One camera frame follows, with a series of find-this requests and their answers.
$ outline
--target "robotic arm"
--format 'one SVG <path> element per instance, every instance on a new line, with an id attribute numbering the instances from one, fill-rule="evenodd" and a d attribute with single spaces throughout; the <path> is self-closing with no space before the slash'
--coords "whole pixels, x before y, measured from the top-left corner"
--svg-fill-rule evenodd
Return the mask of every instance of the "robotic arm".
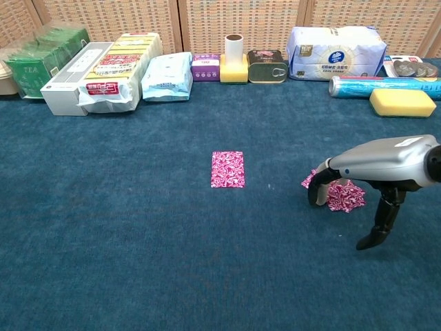
<path id="1" fill-rule="evenodd" d="M 320 164 L 308 188 L 311 205 L 323 205 L 335 180 L 359 180 L 381 192 L 371 232 L 357 250 L 380 245 L 389 235 L 407 192 L 441 182 L 441 145 L 430 134 L 373 140 Z"/>

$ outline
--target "purple box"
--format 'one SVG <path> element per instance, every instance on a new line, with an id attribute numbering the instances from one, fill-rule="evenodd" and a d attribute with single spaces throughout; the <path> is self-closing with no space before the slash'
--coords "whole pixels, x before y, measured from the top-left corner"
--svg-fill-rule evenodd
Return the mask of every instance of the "purple box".
<path id="1" fill-rule="evenodd" d="M 195 54 L 192 62 L 194 81 L 219 81 L 219 54 Z"/>

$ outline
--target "tin can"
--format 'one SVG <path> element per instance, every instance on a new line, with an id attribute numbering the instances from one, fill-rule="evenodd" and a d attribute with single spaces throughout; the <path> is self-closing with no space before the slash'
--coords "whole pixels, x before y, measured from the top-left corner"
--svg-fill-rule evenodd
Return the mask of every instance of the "tin can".
<path id="1" fill-rule="evenodd" d="M 280 50 L 250 50 L 248 80 L 252 83 L 282 83 L 288 75 L 288 65 Z"/>

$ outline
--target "blue carpet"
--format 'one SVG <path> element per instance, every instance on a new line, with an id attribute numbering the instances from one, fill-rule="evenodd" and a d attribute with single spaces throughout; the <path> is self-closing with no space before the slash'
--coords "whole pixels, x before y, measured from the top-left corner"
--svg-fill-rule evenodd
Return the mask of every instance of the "blue carpet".
<path id="1" fill-rule="evenodd" d="M 87 117 L 1 100 L 0 329 L 437 330 L 441 185 L 359 252 L 379 192 L 357 182 L 367 205 L 331 212 L 300 182 L 372 139 L 441 139 L 441 102 L 386 119 L 327 88 L 195 83 Z M 245 188 L 210 188 L 215 150 L 243 151 Z"/>

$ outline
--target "pink patterned cloth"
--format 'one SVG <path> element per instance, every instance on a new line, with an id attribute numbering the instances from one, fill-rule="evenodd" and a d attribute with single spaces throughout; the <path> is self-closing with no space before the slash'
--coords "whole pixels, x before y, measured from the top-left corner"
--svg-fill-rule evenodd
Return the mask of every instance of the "pink patterned cloth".
<path id="1" fill-rule="evenodd" d="M 311 179 L 316 173 L 316 170 L 313 169 L 311 174 L 302 181 L 304 188 L 309 187 L 309 183 L 311 183 Z M 344 185 L 338 181 L 333 181 L 329 184 L 326 203 L 333 212 L 338 210 L 350 212 L 354 208 L 366 205 L 366 201 L 363 198 L 365 193 L 363 189 L 354 185 L 351 181 L 347 181 Z"/>
<path id="2" fill-rule="evenodd" d="M 213 152 L 212 188 L 244 188 L 242 152 Z"/>

